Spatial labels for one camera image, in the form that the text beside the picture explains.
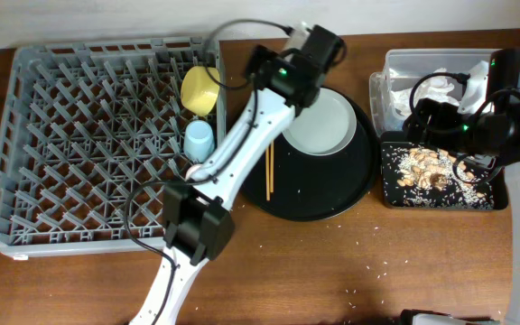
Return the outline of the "wooden chopstick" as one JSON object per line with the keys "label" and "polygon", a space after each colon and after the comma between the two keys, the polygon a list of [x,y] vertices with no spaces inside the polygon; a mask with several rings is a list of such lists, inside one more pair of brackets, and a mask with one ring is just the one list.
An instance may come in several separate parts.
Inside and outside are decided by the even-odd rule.
{"label": "wooden chopstick", "polygon": [[266,201],[271,199],[271,146],[269,145],[265,151],[265,198]]}
{"label": "wooden chopstick", "polygon": [[269,151],[269,191],[274,193],[274,141],[271,142]]}

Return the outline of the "food scraps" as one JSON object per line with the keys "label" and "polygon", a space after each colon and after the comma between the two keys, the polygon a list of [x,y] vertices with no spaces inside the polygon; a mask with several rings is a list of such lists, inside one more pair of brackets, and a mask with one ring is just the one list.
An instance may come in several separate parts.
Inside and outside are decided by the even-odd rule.
{"label": "food scraps", "polygon": [[475,173],[460,159],[444,150],[433,151],[427,148],[398,149],[400,157],[396,159],[397,179],[400,187],[413,190],[445,191],[456,187],[468,202],[483,200],[484,191],[476,185]]}

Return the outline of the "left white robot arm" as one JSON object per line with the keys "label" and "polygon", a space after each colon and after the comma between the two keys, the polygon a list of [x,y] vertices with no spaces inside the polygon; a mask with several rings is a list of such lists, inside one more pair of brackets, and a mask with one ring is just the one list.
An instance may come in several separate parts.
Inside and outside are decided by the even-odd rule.
{"label": "left white robot arm", "polygon": [[160,181],[163,246],[132,239],[162,259],[134,324],[175,323],[198,273],[233,236],[230,210],[247,175],[346,56],[344,41],[317,24],[283,31],[289,37],[283,50],[253,49],[244,72],[252,95],[224,141],[187,180]]}

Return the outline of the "pink plastic cup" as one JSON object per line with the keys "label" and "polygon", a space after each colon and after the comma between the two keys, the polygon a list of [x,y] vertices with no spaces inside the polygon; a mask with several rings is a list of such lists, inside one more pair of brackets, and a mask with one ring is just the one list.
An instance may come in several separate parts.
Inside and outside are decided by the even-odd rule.
{"label": "pink plastic cup", "polygon": [[185,174],[186,181],[200,181],[202,179],[200,169],[202,168],[201,164],[192,165]]}

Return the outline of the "yellow plastic bowl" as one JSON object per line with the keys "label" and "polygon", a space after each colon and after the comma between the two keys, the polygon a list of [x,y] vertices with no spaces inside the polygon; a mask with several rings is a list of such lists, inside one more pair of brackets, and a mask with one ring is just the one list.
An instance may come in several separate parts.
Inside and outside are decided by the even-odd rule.
{"label": "yellow plastic bowl", "polygon": [[181,104],[197,116],[208,115],[216,105],[219,85],[216,68],[195,66],[188,70],[181,84]]}

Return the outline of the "light blue plastic cup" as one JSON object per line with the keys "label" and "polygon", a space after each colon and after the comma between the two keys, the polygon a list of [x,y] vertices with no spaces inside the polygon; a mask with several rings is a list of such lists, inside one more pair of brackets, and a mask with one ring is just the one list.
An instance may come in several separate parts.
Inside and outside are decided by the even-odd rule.
{"label": "light blue plastic cup", "polygon": [[185,130],[183,151],[194,163],[204,163],[215,148],[211,126],[202,120],[188,124]]}

